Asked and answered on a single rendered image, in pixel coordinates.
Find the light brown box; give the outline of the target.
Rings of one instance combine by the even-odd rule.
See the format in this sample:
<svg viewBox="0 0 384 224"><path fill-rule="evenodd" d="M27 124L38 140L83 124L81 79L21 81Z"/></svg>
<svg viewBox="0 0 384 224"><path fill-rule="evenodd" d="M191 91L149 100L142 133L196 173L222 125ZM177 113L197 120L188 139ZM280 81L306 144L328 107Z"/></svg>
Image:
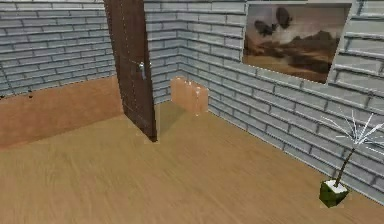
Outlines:
<svg viewBox="0 0 384 224"><path fill-rule="evenodd" d="M196 116L208 111L209 89L185 77L176 76L170 81L171 101Z"/></svg>

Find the dark brown room door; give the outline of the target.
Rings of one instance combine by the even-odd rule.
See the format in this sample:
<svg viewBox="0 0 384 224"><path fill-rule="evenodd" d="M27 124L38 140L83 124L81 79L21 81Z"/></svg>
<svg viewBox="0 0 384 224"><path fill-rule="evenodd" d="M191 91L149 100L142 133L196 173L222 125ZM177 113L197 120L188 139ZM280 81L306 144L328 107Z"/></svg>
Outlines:
<svg viewBox="0 0 384 224"><path fill-rule="evenodd" d="M124 114L156 142L144 0L104 0L104 7ZM140 62L145 63L146 80L142 80Z"/></svg>

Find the framed brown landscape picture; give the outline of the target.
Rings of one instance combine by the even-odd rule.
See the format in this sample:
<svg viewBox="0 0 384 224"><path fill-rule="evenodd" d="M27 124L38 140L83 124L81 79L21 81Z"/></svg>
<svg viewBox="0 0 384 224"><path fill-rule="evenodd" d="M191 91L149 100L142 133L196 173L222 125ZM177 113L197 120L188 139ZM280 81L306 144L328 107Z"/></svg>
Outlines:
<svg viewBox="0 0 384 224"><path fill-rule="evenodd" d="M351 7L325 0L249 4L242 62L324 83Z"/></svg>

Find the white plant in green pot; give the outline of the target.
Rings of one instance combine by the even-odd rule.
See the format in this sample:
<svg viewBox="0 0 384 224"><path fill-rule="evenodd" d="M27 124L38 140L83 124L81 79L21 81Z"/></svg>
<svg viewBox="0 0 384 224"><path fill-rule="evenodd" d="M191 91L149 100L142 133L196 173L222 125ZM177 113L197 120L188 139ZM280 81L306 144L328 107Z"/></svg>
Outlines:
<svg viewBox="0 0 384 224"><path fill-rule="evenodd" d="M331 208L338 206L349 194L349 190L341 183L341 180L351 157L361 146L364 146L368 151L380 154L384 157L384 151L375 149L375 146L384 147L384 135L376 135L376 132L384 129L384 122L370 127L373 117L374 113L368 117L363 125L358 125L354 117L354 111L351 111L351 121L344 117L346 126L342 126L330 118L323 117L323 120L327 124L332 125L341 132L341 135L336 135L336 138L347 139L351 144L351 149L343 159L336 177L334 179L323 181L320 185L319 199L326 207Z"/></svg>

